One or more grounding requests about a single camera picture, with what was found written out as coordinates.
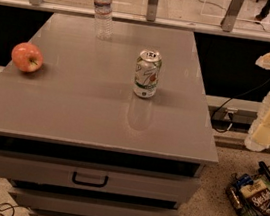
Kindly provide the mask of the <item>white green 7up can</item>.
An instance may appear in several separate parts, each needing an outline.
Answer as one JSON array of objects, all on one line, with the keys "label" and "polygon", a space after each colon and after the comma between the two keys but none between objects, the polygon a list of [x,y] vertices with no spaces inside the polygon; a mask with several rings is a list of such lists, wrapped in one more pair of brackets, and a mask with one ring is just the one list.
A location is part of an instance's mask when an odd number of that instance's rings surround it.
[{"label": "white green 7up can", "polygon": [[146,49],[137,58],[134,93],[140,98],[150,98],[156,93],[162,56],[156,50]]}]

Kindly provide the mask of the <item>blue snack packet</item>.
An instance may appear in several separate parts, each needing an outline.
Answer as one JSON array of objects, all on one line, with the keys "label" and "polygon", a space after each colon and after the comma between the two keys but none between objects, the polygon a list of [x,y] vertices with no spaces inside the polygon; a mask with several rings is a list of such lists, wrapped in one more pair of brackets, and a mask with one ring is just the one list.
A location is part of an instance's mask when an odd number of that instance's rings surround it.
[{"label": "blue snack packet", "polygon": [[234,183],[235,189],[239,190],[246,185],[253,184],[253,178],[249,174],[243,174]]}]

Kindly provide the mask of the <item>snack bag brown white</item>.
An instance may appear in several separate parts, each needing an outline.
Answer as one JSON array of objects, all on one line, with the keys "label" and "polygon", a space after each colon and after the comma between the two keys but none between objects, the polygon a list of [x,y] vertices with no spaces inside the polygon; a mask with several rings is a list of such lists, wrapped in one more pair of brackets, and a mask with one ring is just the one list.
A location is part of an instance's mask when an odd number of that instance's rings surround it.
[{"label": "snack bag brown white", "polygon": [[260,213],[270,216],[270,185],[262,178],[240,189],[242,196]]}]

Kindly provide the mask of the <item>clear plastic water bottle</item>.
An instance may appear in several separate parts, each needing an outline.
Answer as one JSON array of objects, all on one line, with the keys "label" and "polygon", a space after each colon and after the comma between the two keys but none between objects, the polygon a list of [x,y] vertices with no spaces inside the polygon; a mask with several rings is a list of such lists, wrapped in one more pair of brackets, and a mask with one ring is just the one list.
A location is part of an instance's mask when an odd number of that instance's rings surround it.
[{"label": "clear plastic water bottle", "polygon": [[99,39],[107,40],[112,35],[112,2],[113,0],[93,0],[95,31]]}]

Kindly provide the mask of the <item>grey drawer cabinet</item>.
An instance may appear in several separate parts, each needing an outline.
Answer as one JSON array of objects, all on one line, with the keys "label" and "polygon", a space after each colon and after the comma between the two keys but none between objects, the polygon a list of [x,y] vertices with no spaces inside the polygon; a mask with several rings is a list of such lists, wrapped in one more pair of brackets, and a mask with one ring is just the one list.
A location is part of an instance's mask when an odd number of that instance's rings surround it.
[{"label": "grey drawer cabinet", "polygon": [[[218,158],[193,34],[117,23],[103,41],[93,27],[55,14],[33,37],[42,68],[0,73],[0,178],[31,216],[178,216]],[[147,99],[133,89],[146,49],[162,56]]]}]

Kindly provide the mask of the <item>red apple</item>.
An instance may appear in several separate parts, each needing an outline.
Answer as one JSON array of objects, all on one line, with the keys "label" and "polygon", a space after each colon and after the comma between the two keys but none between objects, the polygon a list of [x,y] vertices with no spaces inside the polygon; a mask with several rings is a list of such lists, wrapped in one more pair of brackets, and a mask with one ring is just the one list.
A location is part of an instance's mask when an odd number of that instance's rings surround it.
[{"label": "red apple", "polygon": [[12,49],[12,61],[22,72],[35,72],[43,64],[43,55],[37,46],[24,42]]}]

